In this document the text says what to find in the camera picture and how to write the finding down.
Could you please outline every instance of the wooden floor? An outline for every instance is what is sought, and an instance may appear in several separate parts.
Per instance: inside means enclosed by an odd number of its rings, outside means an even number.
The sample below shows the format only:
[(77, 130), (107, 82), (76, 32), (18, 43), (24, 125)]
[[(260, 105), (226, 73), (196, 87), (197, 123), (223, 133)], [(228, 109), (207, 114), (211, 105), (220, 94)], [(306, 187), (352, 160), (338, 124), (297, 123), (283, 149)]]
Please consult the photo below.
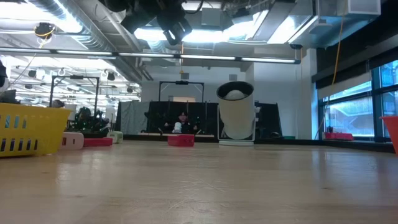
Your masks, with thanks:
[(398, 157), (125, 141), (0, 159), (0, 223), (398, 223)]

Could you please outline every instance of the red box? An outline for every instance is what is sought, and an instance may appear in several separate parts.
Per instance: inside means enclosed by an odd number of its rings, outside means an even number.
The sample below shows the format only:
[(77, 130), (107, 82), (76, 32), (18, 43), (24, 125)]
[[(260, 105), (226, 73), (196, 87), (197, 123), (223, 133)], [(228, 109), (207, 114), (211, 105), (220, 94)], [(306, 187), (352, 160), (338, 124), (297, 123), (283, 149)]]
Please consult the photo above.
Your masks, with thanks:
[(167, 136), (167, 144), (169, 144), (169, 146), (193, 147), (195, 144), (195, 136), (192, 134)]
[(85, 144), (83, 147), (96, 147), (96, 146), (112, 146), (113, 139), (101, 138), (101, 139), (87, 139), (85, 138)]
[(352, 134), (345, 133), (324, 133), (325, 139), (328, 140), (346, 140), (346, 141), (354, 141), (354, 136)]

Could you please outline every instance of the red object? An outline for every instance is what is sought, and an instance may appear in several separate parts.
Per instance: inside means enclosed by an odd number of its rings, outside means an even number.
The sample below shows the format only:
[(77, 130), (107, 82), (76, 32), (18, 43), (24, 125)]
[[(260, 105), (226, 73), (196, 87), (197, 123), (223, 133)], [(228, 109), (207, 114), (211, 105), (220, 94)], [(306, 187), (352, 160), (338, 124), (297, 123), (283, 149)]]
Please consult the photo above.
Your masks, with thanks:
[(325, 139), (354, 141), (354, 136), (345, 133), (325, 133)]
[(195, 136), (192, 134), (167, 136), (167, 144), (169, 144), (169, 146), (193, 147), (195, 144)]
[(83, 147), (112, 146), (112, 143), (113, 139), (111, 138), (101, 138), (101, 139), (85, 138), (85, 143)]
[(381, 117), (381, 119), (383, 119), (384, 124), (386, 124), (392, 144), (398, 155), (398, 116), (384, 116)]

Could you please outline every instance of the yellow plastic crate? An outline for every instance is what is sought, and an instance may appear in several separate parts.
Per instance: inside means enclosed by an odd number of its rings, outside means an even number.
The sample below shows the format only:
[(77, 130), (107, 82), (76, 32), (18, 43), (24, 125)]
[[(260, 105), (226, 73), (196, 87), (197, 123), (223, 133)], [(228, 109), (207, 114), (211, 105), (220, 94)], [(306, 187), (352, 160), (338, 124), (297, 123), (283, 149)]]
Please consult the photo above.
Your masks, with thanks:
[(53, 154), (70, 110), (0, 103), (0, 157)]

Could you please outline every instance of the white wall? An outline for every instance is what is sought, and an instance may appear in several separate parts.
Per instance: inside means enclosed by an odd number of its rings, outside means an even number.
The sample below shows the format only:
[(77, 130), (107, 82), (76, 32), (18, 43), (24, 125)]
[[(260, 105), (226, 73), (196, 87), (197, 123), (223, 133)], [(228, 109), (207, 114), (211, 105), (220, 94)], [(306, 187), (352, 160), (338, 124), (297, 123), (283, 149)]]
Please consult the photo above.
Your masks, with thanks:
[[(148, 72), (155, 81), (142, 83), (141, 101), (157, 101), (159, 99), (159, 81), (180, 80), (180, 67), (148, 67)], [(190, 74), (190, 82), (205, 83), (204, 101), (217, 102), (217, 88), (229, 82), (229, 74), (237, 74), (239, 81), (244, 81), (245, 73), (240, 72), (239, 68), (203, 68), (203, 67), (184, 67), (183, 71)], [(176, 85), (167, 83), (162, 84), (160, 94), (161, 101), (169, 100), (169, 96), (194, 97), (196, 102), (201, 102), (201, 85)]]
[(278, 104), (284, 136), (296, 135), (296, 68), (296, 65), (274, 63), (254, 65), (254, 100)]
[(251, 72), (246, 81), (254, 83), (254, 99), (278, 104), (283, 135), (313, 139), (318, 129), (317, 91), (311, 82), (317, 72), (316, 50), (308, 50), (301, 65), (255, 63), (254, 80)]

